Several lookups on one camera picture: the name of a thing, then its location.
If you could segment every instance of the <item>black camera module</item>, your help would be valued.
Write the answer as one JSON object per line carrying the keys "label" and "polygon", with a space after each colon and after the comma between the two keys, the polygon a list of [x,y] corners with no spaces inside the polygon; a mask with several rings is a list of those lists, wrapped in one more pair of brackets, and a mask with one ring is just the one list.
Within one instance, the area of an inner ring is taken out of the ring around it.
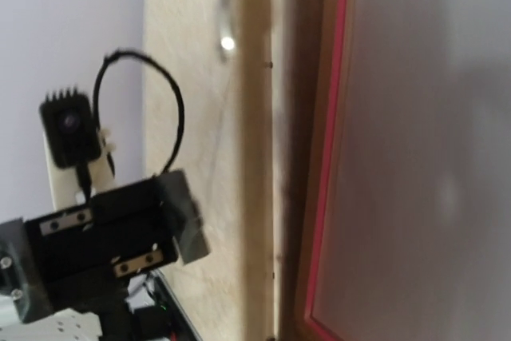
{"label": "black camera module", "polygon": [[78,91],[61,91],[39,109],[53,162],[60,169],[86,165],[101,155],[89,98]]}

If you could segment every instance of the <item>white wall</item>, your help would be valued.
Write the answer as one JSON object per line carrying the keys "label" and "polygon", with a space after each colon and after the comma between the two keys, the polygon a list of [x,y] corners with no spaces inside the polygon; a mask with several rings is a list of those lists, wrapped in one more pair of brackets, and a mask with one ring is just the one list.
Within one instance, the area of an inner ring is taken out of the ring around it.
{"label": "white wall", "polygon": [[346,341],[511,339],[511,0],[357,0],[315,316]]}
{"label": "white wall", "polygon": [[[0,220],[52,209],[38,106],[47,91],[92,92],[103,56],[142,46],[143,0],[0,0]],[[105,76],[104,126],[113,130],[117,179],[143,174],[141,67]]]}

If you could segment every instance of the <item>cable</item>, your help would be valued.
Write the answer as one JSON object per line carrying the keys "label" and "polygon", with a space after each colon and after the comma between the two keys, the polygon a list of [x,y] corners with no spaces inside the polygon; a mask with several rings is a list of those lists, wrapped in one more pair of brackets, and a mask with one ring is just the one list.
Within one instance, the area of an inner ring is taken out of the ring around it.
{"label": "cable", "polygon": [[[147,56],[146,54],[143,54],[142,52],[138,52],[136,50],[117,50],[113,54],[106,56],[105,60],[103,61],[103,65],[101,66],[99,72],[96,76],[96,81],[94,83],[94,90],[93,90],[93,119],[98,129],[101,129],[101,123],[99,118],[99,91],[101,88],[101,82],[103,81],[103,77],[105,76],[106,70],[115,62],[119,61],[122,58],[132,58],[137,59],[138,61],[142,61],[147,65],[150,65],[153,67],[157,72],[159,72],[170,84],[170,87],[172,88],[172,91],[174,92],[174,95],[176,96],[176,102],[177,102],[177,115],[178,115],[178,121],[177,121],[177,134],[176,134],[176,141],[174,143],[174,148],[170,154],[170,158],[165,163],[163,169],[161,170],[161,173],[167,172],[172,164],[174,163],[174,160],[177,157],[177,153],[179,152],[179,148],[181,146],[181,142],[183,141],[183,135],[184,135],[184,102],[183,102],[183,96],[181,95],[180,88],[174,78],[171,76],[171,74],[160,64],[158,64],[156,61],[154,61],[150,56]],[[115,174],[115,166],[113,163],[112,157],[109,155],[109,165],[112,169],[112,173]]]}

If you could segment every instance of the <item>pink border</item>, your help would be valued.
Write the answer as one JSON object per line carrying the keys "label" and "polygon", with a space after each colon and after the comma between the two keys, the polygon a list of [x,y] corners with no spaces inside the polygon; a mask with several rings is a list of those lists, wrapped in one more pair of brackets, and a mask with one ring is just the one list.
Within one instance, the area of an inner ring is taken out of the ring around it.
{"label": "pink border", "polygon": [[343,59],[343,41],[344,25],[346,21],[347,0],[339,0],[337,5],[337,17],[335,26],[335,45],[332,55],[332,72],[330,92],[328,95],[327,127],[325,130],[325,141],[323,146],[323,163],[321,166],[321,178],[319,182],[318,209],[316,212],[316,222],[314,230],[314,239],[312,244],[311,271],[307,284],[307,298],[305,303],[305,321],[319,337],[326,341],[340,341],[334,332],[324,324],[320,323],[312,316],[314,307],[315,289],[318,280],[319,259],[321,253],[321,244],[323,239],[323,230],[325,216],[327,214],[327,196],[328,181],[330,178],[331,157],[335,134],[335,116],[337,114],[337,100],[339,96],[339,82],[341,64]]}

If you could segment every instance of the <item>bolt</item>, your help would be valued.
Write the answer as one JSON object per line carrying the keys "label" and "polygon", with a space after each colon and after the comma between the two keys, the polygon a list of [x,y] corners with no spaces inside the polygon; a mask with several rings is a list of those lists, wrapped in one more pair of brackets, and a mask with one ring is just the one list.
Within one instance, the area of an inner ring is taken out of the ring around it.
{"label": "bolt", "polygon": [[11,259],[10,257],[6,256],[6,257],[3,257],[1,260],[0,260],[0,268],[2,269],[7,269],[7,268],[10,268],[10,266],[13,264],[13,259]]}
{"label": "bolt", "polygon": [[18,301],[22,297],[23,297],[23,292],[21,291],[21,289],[14,289],[10,293],[10,298],[13,299],[14,301]]}

